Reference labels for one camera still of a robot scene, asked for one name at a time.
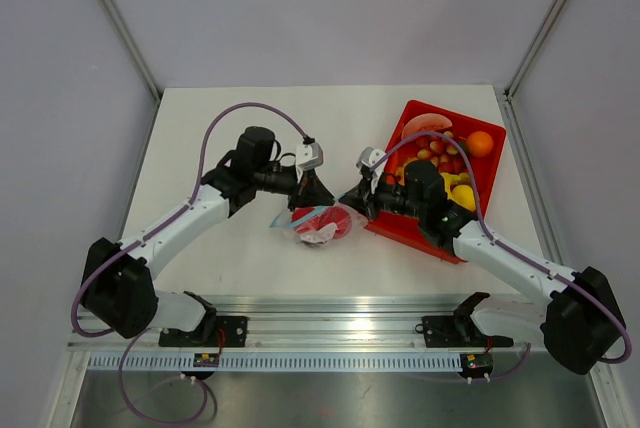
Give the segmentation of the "clear zip top bag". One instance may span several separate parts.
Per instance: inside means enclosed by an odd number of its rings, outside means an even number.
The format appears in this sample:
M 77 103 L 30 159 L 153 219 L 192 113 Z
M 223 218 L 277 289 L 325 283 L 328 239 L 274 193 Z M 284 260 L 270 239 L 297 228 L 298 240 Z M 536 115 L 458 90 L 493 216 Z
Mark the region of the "clear zip top bag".
M 269 228 L 293 243 L 318 248 L 357 233 L 367 223 L 365 216 L 336 202 L 332 206 L 284 208 Z

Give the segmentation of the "red tomato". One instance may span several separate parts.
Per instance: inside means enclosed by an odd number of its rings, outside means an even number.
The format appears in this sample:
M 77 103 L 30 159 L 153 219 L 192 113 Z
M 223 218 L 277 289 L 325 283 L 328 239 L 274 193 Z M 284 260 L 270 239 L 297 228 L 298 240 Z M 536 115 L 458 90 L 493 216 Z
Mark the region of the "red tomato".
M 308 207 L 297 208 L 292 213 L 291 227 L 301 240 L 319 241 L 320 217 L 326 210 L 326 207 Z

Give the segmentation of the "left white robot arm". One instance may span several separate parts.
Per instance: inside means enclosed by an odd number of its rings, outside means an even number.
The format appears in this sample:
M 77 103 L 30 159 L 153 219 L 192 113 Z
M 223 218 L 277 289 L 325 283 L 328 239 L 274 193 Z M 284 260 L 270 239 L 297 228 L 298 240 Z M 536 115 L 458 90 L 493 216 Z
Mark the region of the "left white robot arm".
M 180 252 L 259 192 L 286 196 L 291 211 L 333 204 L 315 172 L 323 152 L 314 139 L 304 138 L 290 166 L 278 154 L 271 130 L 249 127 L 212 170 L 200 173 L 182 205 L 127 239 L 94 242 L 72 308 L 85 308 L 108 332 L 125 339 L 152 328 L 163 330 L 173 346 L 203 346 L 216 339 L 218 315 L 210 302 L 193 292 L 159 291 L 155 280 Z

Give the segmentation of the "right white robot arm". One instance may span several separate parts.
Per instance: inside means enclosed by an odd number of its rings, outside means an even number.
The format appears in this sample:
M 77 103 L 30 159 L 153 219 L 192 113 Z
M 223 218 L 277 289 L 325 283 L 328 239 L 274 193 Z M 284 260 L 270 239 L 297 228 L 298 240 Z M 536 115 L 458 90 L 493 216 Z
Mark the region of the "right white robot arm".
M 359 183 L 340 199 L 369 220 L 382 213 L 416 221 L 431 245 L 471 262 L 514 288 L 526 299 L 513 309 L 477 292 L 453 312 L 451 327 L 466 344 L 503 337 L 541 343 L 564 368 L 584 375 L 617 341 L 624 349 L 614 358 L 626 361 L 632 342 L 606 276 L 592 268 L 575 271 L 523 253 L 490 230 L 481 217 L 449 199 L 445 183 L 427 161 L 414 161 L 403 184 L 388 183 L 377 163 L 359 161 Z

